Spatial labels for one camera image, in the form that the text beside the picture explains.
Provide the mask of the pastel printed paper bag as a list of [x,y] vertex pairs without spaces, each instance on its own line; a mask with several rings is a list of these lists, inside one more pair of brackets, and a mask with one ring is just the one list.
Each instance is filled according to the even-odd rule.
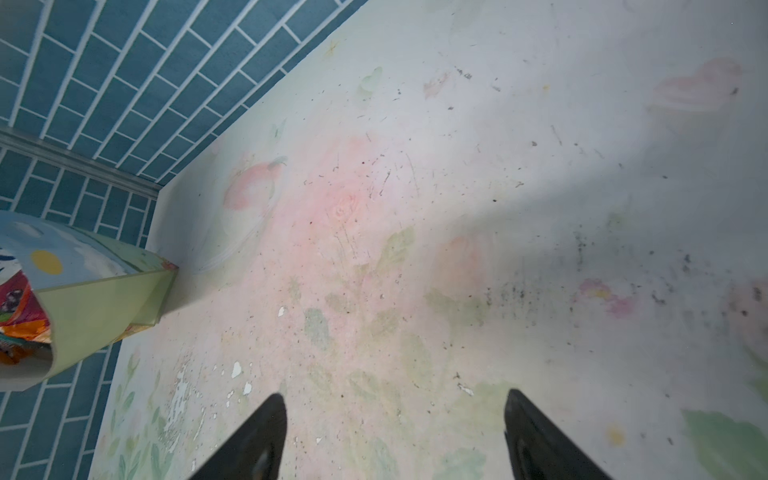
[[50,359],[1,364],[1,389],[24,391],[153,327],[177,275],[142,248],[16,212],[1,214],[1,284],[21,270],[51,325]]

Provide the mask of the orange Fox's fruits candy bag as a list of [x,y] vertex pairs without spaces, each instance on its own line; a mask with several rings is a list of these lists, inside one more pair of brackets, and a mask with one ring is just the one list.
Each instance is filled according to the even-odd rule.
[[28,357],[52,357],[51,325],[19,270],[1,284],[1,364],[18,365]]

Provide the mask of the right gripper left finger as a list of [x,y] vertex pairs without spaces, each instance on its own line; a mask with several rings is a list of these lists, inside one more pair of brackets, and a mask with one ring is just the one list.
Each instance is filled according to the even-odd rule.
[[192,480],[275,480],[287,437],[280,393],[270,395],[191,476]]

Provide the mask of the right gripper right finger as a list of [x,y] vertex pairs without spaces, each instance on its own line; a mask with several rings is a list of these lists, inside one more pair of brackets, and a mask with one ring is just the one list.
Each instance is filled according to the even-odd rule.
[[610,479],[521,390],[509,391],[504,421],[515,479]]

